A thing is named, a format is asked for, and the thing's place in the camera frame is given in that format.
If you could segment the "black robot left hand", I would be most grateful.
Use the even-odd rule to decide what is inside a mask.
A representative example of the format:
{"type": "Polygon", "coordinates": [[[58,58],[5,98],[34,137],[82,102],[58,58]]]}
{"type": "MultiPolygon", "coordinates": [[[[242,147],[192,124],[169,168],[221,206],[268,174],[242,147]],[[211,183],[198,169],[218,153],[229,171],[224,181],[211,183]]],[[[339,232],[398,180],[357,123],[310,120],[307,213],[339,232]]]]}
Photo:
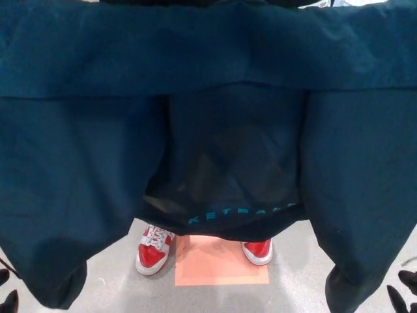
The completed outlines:
{"type": "MultiPolygon", "coordinates": [[[[8,269],[1,269],[0,285],[4,285],[10,278],[8,269]]],[[[0,313],[17,313],[19,307],[19,296],[17,290],[12,290],[0,305],[0,313]]]]}

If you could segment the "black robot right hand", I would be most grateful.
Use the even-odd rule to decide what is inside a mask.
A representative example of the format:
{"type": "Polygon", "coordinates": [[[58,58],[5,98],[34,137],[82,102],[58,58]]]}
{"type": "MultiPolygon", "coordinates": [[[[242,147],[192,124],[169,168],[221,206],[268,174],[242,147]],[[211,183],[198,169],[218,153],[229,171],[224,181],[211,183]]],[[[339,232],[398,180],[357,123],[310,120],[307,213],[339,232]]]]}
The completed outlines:
{"type": "MultiPolygon", "coordinates": [[[[401,270],[398,272],[398,278],[401,283],[408,287],[413,295],[416,295],[416,272],[401,270]]],[[[407,306],[401,294],[391,285],[387,285],[387,292],[390,302],[396,313],[416,313],[416,303],[412,303],[410,307],[407,306]]]]}

